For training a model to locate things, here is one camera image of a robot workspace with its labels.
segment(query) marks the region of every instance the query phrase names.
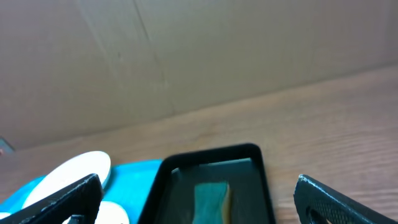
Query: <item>blue paper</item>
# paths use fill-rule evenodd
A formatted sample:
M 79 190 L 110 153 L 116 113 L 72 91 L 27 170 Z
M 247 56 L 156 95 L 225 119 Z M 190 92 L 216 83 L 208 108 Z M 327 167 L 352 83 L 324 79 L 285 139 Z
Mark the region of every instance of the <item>blue paper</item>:
M 130 223 L 137 223 L 161 163 L 159 159 L 112 167 L 103 200 L 122 206 L 129 216 Z M 38 177 L 21 187 L 0 204 L 0 212 L 18 212 L 28 195 L 43 178 Z

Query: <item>white plastic piece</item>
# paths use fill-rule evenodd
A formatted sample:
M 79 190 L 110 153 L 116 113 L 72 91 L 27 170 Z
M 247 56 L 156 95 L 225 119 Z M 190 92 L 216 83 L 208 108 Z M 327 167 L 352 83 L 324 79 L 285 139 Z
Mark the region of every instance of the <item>white plastic piece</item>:
M 129 217 L 122 206 L 114 202 L 101 202 L 95 224 L 130 224 Z
M 53 170 L 33 189 L 22 208 L 42 200 L 88 174 L 98 174 L 102 187 L 111 171 L 111 158 L 105 152 L 93 151 L 75 156 Z

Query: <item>black plastic holder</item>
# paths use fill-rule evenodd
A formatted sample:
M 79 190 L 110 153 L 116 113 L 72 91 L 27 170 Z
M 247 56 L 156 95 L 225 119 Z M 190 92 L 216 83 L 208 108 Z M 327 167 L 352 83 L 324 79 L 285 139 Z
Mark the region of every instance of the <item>black plastic holder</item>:
M 261 150 L 254 144 L 177 154 L 160 165 L 138 223 L 191 223 L 197 184 L 227 181 L 231 223 L 275 223 Z

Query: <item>wood grain surface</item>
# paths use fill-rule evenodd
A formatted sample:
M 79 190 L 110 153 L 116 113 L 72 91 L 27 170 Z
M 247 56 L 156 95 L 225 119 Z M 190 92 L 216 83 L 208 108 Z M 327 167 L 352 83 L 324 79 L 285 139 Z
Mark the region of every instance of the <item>wood grain surface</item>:
M 302 86 L 0 158 L 0 201 L 82 152 L 113 164 L 241 142 L 262 149 L 279 223 L 308 174 L 398 220 L 398 67 Z

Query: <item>black frame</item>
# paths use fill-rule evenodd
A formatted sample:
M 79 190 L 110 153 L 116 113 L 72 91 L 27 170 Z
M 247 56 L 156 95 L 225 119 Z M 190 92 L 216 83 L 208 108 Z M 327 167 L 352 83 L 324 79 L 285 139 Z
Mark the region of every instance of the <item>black frame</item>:
M 155 222 L 155 214 L 159 210 L 160 200 L 165 192 L 165 186 L 174 169 L 247 158 L 252 160 L 260 172 L 264 201 L 267 213 L 269 214 L 269 223 L 275 223 L 261 150 L 255 144 L 250 143 L 205 151 L 182 153 L 166 158 L 161 163 L 155 176 L 154 183 L 152 184 L 138 223 L 148 224 Z

